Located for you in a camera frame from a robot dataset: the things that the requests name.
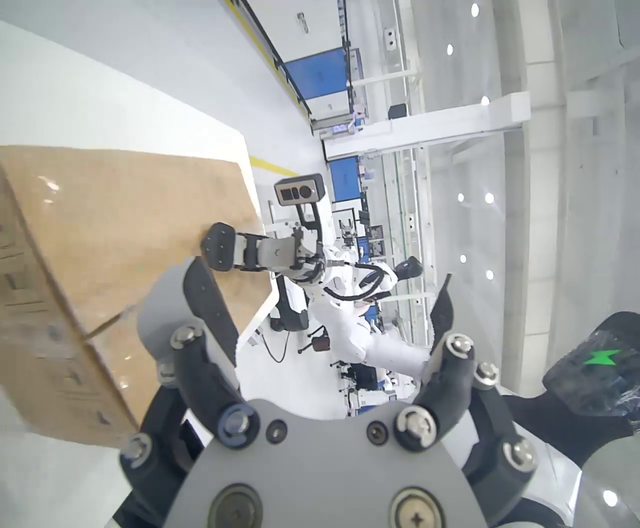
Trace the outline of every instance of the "black cable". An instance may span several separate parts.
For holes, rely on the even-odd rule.
[[[276,363],[282,363],[284,361],[284,356],[287,355],[287,345],[289,344],[290,335],[291,335],[291,332],[287,332],[287,338],[284,342],[284,351],[282,352],[282,358],[280,358],[280,360],[277,360],[275,357],[273,357],[273,354],[271,353],[271,349],[269,349],[269,345],[267,345],[267,340],[264,338],[264,331],[262,332],[262,342],[264,343],[264,346],[267,349],[269,356],[271,356],[271,359],[274,360]]]
[[[311,204],[311,211],[314,212],[314,219],[316,221],[316,231],[318,233],[318,242],[322,243],[322,222],[320,222],[320,213],[318,212],[318,206],[315,202]]]
[[[385,274],[381,273],[380,276],[373,283],[373,286],[369,288],[367,291],[365,291],[364,293],[361,293],[360,295],[344,296],[336,293],[335,291],[329,290],[329,288],[327,287],[324,288],[324,291],[327,292],[331,297],[333,297],[334,299],[338,299],[339,301],[362,301],[363,299],[366,299],[367,297],[373,295],[373,292],[378,288],[378,286],[380,286],[380,284],[382,284],[382,281],[384,280],[384,278],[385,278]]]

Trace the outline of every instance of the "white wall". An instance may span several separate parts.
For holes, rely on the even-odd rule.
[[[252,156],[297,173],[326,173],[307,119],[221,2],[0,0],[0,20],[231,126]]]
[[[307,99],[307,105],[314,119],[326,119],[349,113],[349,95],[344,92],[330,93],[322,97]]]
[[[251,0],[284,62],[342,47],[337,0]],[[304,13],[308,33],[298,21]]]

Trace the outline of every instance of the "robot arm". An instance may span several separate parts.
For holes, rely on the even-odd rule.
[[[138,330],[163,387],[120,463],[131,509],[150,525],[486,528],[534,474],[531,446],[495,387],[474,386],[474,345],[460,334],[443,336],[433,352],[439,368],[422,373],[413,404],[317,421],[244,401],[237,332],[202,258],[160,278]],[[214,435],[203,451],[181,425],[187,408]],[[479,442],[460,469],[441,439],[467,408]],[[352,493],[352,478],[362,492]]]

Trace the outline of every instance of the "cardboard box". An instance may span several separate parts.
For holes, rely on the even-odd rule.
[[[0,380],[36,432],[118,446],[158,384],[135,306],[216,221],[261,233],[238,165],[0,147]],[[239,332],[267,274],[216,273]]]

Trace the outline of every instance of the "white robot body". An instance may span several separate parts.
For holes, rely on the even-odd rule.
[[[358,274],[361,274],[362,270],[357,271],[356,279],[350,276],[349,279],[340,281],[334,277],[332,287],[339,284],[355,285],[352,292],[357,293],[357,283],[360,280]],[[385,272],[395,276],[388,266]],[[395,285],[396,282],[397,277],[395,281],[392,278],[388,284]],[[376,292],[380,291],[387,290],[383,290],[381,285]],[[409,345],[397,337],[371,332],[371,327],[366,321],[356,315],[353,303],[336,302],[326,294],[312,297],[309,310],[311,315],[326,327],[331,339],[331,350],[336,358],[347,363],[363,363],[420,379],[429,360],[428,349]],[[499,387],[499,392],[512,394],[504,387]],[[572,526],[582,471],[551,445],[517,424],[516,431],[534,445],[539,459],[538,469],[524,498],[551,509],[567,526]],[[477,441],[476,428],[469,411],[443,439],[447,451],[460,468],[464,466]]]

